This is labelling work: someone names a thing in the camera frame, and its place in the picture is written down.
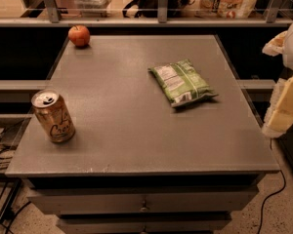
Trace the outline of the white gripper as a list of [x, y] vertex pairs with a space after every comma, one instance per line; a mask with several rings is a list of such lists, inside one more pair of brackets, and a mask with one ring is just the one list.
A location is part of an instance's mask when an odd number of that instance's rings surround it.
[[[293, 70], [293, 23], [268, 42], [262, 52], [268, 56], [282, 55], [285, 67]], [[267, 109], [262, 133], [277, 138], [293, 125], [293, 76], [287, 80], [279, 78], [274, 85]]]

